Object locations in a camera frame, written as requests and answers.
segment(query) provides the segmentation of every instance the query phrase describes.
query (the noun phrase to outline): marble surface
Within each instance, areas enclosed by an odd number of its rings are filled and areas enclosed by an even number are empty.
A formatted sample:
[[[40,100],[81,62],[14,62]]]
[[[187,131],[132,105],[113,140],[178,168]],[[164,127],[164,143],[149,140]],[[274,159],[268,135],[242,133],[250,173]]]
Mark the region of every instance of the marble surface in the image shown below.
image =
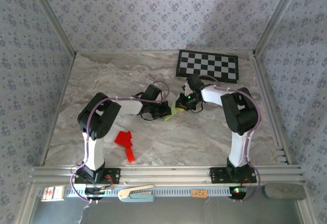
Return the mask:
[[[145,91],[155,80],[170,85],[171,105],[185,83],[175,77],[178,52],[78,54],[61,104],[46,165],[80,164],[84,141],[77,116],[90,99],[103,92],[109,97],[129,97]],[[253,135],[250,159],[254,164],[275,164],[277,154],[260,89],[249,60],[239,58],[238,84],[247,87],[261,108],[263,120]],[[120,130],[132,132],[136,161],[128,163],[125,151],[113,141]],[[170,120],[147,122],[140,116],[118,116],[104,139],[107,165],[224,165],[230,153],[231,132],[221,107],[204,104],[201,113],[180,112]]]

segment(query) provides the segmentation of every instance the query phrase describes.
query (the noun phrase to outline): sticker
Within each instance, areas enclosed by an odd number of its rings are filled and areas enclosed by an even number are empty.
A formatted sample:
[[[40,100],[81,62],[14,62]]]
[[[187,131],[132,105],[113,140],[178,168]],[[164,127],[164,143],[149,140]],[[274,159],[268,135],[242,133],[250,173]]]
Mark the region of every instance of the sticker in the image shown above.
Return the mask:
[[[192,197],[206,198],[206,190],[192,190]]]
[[[45,187],[41,201],[64,200],[65,186]]]

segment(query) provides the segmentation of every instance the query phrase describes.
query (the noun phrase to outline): checkerboard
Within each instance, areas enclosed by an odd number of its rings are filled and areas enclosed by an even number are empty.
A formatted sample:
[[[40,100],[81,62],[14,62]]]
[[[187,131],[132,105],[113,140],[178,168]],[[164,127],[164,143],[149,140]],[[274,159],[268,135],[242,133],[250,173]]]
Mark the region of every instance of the checkerboard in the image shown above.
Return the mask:
[[[239,79],[238,57],[180,50],[176,77],[189,77],[193,74],[209,75],[220,82],[237,83]]]

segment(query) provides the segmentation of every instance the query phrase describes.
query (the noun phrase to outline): patterned wallpaper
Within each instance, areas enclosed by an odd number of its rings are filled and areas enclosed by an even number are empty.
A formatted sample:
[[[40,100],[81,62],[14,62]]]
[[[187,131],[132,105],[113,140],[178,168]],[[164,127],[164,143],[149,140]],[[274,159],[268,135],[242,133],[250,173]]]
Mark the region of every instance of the patterned wallpaper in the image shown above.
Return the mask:
[[[293,0],[263,55],[293,160],[327,223],[327,0]]]
[[[71,62],[36,0],[0,0],[0,223],[13,223]]]
[[[49,0],[77,51],[253,49],[278,0]]]

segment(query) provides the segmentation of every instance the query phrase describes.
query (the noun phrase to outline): red object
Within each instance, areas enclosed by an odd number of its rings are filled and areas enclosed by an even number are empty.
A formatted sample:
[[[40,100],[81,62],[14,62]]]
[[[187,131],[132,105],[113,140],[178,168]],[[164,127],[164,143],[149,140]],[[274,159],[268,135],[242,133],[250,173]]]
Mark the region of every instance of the red object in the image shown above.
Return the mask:
[[[131,139],[132,139],[131,131],[128,132],[119,131],[114,141],[117,145],[125,147],[126,157],[128,162],[130,163],[135,161],[134,154],[131,148],[131,146],[133,145]]]
[[[128,162],[130,162],[130,163],[134,162],[135,158],[134,158],[132,148],[131,147],[126,148],[125,152],[126,152],[126,157],[127,157]]]
[[[114,142],[117,145],[123,146],[125,148],[129,148],[133,145],[131,139],[132,139],[131,131],[128,132],[120,131]]]

